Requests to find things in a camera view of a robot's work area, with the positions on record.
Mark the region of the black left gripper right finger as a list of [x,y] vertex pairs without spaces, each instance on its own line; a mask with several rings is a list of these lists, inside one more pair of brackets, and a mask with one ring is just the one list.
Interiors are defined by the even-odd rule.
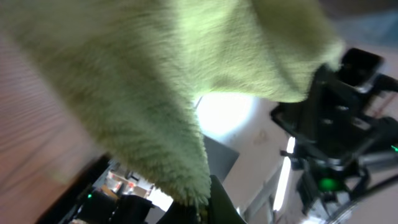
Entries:
[[208,200],[209,224],[246,224],[215,175],[211,178],[211,196]]

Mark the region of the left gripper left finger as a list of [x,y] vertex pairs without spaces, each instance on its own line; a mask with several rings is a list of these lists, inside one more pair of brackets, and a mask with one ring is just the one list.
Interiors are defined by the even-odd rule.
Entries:
[[156,224],[199,224],[197,209],[173,202]]

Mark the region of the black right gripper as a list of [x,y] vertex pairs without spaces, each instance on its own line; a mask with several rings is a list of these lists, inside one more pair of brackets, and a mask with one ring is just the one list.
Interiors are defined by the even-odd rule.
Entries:
[[375,96],[396,92],[397,80],[373,73],[352,86],[346,77],[353,78],[353,72],[322,66],[305,101],[279,103],[271,111],[273,122],[297,141],[298,148],[287,156],[336,172],[396,167],[397,120],[375,118],[365,110]]

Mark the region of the green microfiber cloth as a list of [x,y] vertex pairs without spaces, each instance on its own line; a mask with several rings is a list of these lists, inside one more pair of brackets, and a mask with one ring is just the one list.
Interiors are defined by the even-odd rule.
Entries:
[[8,0],[1,30],[97,144],[185,205],[210,197],[199,96],[300,102],[344,49],[318,1]]

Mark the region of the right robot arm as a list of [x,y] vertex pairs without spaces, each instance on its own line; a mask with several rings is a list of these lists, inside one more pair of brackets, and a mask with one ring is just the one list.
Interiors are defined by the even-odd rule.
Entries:
[[396,176],[370,182],[374,171],[397,166],[397,121],[364,111],[376,95],[395,91],[396,79],[373,69],[322,67],[305,101],[272,110],[273,122],[290,136],[281,152],[275,208],[282,206],[292,170],[301,172],[295,191],[302,213],[321,223],[345,221],[362,201],[395,185]]

